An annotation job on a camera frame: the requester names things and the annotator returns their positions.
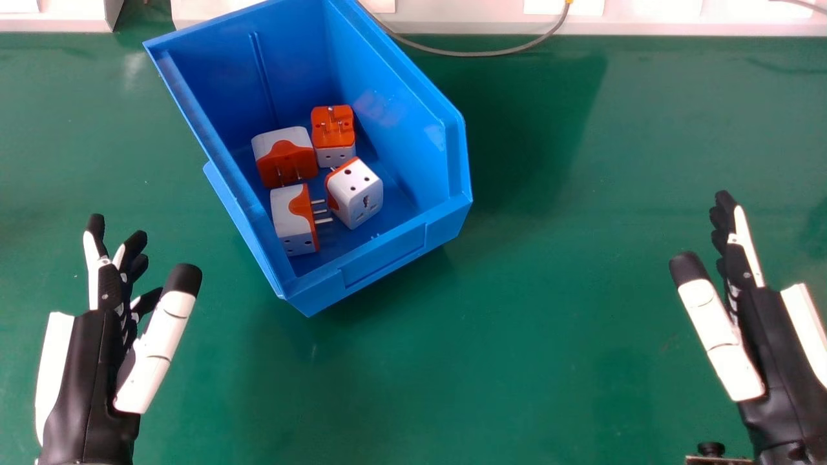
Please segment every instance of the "wire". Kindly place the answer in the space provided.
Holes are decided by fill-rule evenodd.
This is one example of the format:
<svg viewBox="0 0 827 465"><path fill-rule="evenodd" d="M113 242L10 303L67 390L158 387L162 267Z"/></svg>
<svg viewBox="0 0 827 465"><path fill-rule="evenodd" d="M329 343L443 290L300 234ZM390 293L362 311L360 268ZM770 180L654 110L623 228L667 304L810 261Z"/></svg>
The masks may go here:
<svg viewBox="0 0 827 465"><path fill-rule="evenodd" d="M553 36L554 33L557 32L558 29L560 29L560 27L563 25L563 23L566 22L566 17L568 17L568 9L569 9L570 5L571 5L571 1L566 0L566 5L563 6L563 12L561 13L560 18L557 20L557 23L555 23L554 26L552 26L552 28L548 32L543 34L542 36L534 39L533 41L526 42L526 43L522 44L521 46L510 47L510 48L502 49L502 50L489 50L489 51L454 51L454 50L443 50L443 49L436 49L436 48L429 47L429 46L424 46L424 45L418 44L414 41L409 41L408 39L405 39L404 37L400 36L396 32L391 31L382 21L379 20L379 18L377 18L372 12L368 11L367 8L365 8L365 12L367 12L367 14L370 15L370 17L372 17L373 20L376 21L377 24L379 24L379 26L382 28L382 30L384 30L388 34L388 36L391 36L395 40L397 40L399 42L402 42L403 44L405 44L407 46L410 46L410 47L413 47L417 50L427 51L428 53L433 53L434 55L455 56L455 57L460 57L460 58L480 58L480 57L484 57L484 56L511 55L511 54L514 54L514 53L519 53L521 51L526 51L530 48L533 48L534 46L538 46L538 45L542 44L549 37Z"/></svg>
<svg viewBox="0 0 827 465"><path fill-rule="evenodd" d="M819 12L823 15L827 15L827 8L819 7L818 5L813 5L810 2L805 2L804 0L770 0L770 2L787 2L792 3L793 5L798 5L799 7L809 8L814 12Z"/></svg>

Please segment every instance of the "green table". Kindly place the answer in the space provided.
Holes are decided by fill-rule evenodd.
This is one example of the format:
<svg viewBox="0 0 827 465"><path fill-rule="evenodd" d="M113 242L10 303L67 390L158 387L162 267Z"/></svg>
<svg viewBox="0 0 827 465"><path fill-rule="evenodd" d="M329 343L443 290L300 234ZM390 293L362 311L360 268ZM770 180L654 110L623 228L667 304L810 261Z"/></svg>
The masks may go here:
<svg viewBox="0 0 827 465"><path fill-rule="evenodd" d="M114 35L0 36L0 463L38 452L46 315L84 310L96 211L110 247L149 233L145 288L178 261L205 276L138 464L677 465L706 439L749 454L667 261L713 263L706 210L728 188L771 283L805 280L827 309L827 41L413 53L466 117L471 215L305 319L273 295L141 47L170 29L131 0Z"/></svg>

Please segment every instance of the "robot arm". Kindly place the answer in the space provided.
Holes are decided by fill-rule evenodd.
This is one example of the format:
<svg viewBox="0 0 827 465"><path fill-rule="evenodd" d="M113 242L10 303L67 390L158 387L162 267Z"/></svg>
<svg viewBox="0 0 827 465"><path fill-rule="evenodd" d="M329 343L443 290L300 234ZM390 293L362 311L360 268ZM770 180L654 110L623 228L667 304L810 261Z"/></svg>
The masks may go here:
<svg viewBox="0 0 827 465"><path fill-rule="evenodd" d="M192 312L201 271L177 265L163 289L131 300L132 287L149 265L138 231L110 260L103 245L103 217L84 231L89 311L52 313L37 376L35 424L39 465L131 465L140 414L146 412ZM146 332L141 318L155 310Z"/></svg>
<svg viewBox="0 0 827 465"><path fill-rule="evenodd" d="M712 243L726 299L692 252L670 261L678 294L739 407L756 463L827 463L827 338L819 314L805 285L767 287L743 207L726 191L715 201Z"/></svg>

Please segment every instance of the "storage bin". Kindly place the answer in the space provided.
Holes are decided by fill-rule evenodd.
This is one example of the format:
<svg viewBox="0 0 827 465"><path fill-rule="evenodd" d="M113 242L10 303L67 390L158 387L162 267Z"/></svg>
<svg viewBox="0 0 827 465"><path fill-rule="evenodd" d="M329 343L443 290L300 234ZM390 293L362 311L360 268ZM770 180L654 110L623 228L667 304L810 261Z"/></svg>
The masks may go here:
<svg viewBox="0 0 827 465"><path fill-rule="evenodd" d="M465 123L354 0L272 0L145 43L209 162L204 173L275 293L307 316L453 239L471 207ZM250 140L309 129L349 104L356 154L385 183L376 216L318 227L321 250L288 258ZM324 171L308 182L325 197Z"/></svg>

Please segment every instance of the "black knob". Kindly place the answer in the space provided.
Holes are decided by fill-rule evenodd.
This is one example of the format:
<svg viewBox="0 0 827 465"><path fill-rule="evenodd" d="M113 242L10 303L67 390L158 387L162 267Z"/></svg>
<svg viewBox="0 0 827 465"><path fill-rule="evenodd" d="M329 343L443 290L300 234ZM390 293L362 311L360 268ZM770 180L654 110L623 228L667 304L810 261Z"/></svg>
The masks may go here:
<svg viewBox="0 0 827 465"><path fill-rule="evenodd" d="M721 458L726 452L726 447L721 443L699 443L698 453L702 457Z"/></svg>

